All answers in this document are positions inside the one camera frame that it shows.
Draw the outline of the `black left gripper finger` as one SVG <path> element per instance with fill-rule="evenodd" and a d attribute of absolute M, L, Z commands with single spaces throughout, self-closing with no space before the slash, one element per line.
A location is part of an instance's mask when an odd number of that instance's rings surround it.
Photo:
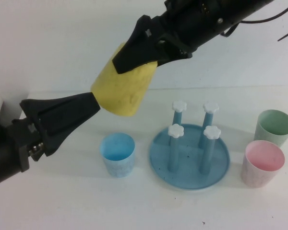
<path fill-rule="evenodd" d="M 97 106 L 97 100 L 91 92 L 87 92 L 58 99 L 25 99 L 20 102 L 20 107 L 26 115 L 26 118 L 30 119 L 34 125 L 36 125 L 42 141 L 45 134 L 38 116 L 63 106 L 95 107 Z"/>

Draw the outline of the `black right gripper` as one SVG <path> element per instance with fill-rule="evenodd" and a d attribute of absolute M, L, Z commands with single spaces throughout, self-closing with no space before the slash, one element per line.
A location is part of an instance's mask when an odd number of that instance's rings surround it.
<path fill-rule="evenodd" d="M 158 66 L 190 59 L 198 47 L 230 27 L 229 0 L 167 0 L 161 15 L 169 35 L 162 37 L 158 16 L 140 17 L 112 62 L 117 73 L 126 73 L 157 61 Z"/>

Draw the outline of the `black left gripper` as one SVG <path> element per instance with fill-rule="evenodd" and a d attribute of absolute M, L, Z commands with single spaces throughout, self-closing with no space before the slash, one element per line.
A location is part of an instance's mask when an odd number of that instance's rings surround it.
<path fill-rule="evenodd" d="M 15 119 L 4 127 L 0 123 L 0 183 L 29 169 L 29 158 L 38 161 L 52 155 L 77 127 L 99 112 L 99 106 L 63 106 L 38 116 L 45 136 L 28 119 Z"/>

